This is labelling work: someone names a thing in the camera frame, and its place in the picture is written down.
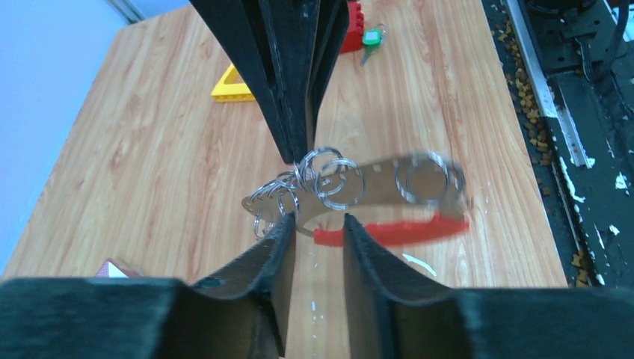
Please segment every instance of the red handle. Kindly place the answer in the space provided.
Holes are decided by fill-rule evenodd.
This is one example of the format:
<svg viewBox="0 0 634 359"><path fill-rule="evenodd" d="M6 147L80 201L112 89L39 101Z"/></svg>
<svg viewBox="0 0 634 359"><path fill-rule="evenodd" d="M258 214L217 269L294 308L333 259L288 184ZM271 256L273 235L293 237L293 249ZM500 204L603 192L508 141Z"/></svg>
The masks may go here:
<svg viewBox="0 0 634 359"><path fill-rule="evenodd" d="M432 242L452 236L466 231L469 228L469 221L466 218L463 221L457 221L436 214L429 222L372 223L365 228L378 244L389 247ZM313 239L317 245L343 247L343 230L316 229L313 231Z"/></svg>

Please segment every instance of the wooden table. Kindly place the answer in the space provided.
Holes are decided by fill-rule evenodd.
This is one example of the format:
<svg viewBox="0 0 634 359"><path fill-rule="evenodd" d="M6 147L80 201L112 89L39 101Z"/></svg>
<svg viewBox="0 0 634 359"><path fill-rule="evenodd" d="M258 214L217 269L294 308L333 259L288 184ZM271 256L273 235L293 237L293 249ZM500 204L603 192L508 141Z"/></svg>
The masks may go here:
<svg viewBox="0 0 634 359"><path fill-rule="evenodd" d="M475 205L467 234L392 251L450 286L565 286L480 2L363 11L388 25L386 43L364 67L361 53L340 57L317 145L357 163L445 153L463 165ZM250 247L253 217L240 201L287 166L255 102L209 96L229 64L190 7L121 30L4 277L93 276L115 257L191 282ZM341 250L298 236L288 358L348 355L342 291Z"/></svg>

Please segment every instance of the red toy brick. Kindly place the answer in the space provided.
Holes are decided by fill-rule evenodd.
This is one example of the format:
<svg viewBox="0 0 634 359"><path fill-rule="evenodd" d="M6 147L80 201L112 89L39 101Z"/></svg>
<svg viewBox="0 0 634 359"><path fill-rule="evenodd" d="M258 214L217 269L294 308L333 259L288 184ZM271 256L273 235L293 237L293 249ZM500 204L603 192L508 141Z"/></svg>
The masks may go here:
<svg viewBox="0 0 634 359"><path fill-rule="evenodd" d="M363 48L361 40L363 39L364 19L361 12L361 4L355 1L348 1L348 12L350 14L350 25L348 25L348 32L345 34L345 39L343 39L341 54Z"/></svg>

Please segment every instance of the key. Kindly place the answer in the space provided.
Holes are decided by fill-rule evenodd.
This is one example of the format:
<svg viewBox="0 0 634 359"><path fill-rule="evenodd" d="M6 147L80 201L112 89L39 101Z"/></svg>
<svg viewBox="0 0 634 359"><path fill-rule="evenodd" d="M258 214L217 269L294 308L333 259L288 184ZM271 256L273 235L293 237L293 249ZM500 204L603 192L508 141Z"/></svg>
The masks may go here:
<svg viewBox="0 0 634 359"><path fill-rule="evenodd" d="M381 45L383 45L384 33L385 33L385 30L381 30L379 26L376 26L374 28L369 29L363 34L361 43L365 45L366 52L363 54L363 58L361 59L361 66L363 66L368 61L368 59L370 58L370 55L372 55L372 53L376 49L378 49L379 47L381 47Z"/></svg>

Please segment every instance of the yellow block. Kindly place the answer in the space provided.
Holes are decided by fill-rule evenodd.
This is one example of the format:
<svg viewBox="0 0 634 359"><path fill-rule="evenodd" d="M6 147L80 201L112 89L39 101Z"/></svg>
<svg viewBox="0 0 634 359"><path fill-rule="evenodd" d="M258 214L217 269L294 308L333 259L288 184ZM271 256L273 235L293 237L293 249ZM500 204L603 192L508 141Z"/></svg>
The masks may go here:
<svg viewBox="0 0 634 359"><path fill-rule="evenodd" d="M227 71L224 72L220 81L215 85L212 91L212 97L218 102L238 102L253 101L255 97L244 82L237 83L240 77L238 70L233 64L229 65Z"/></svg>

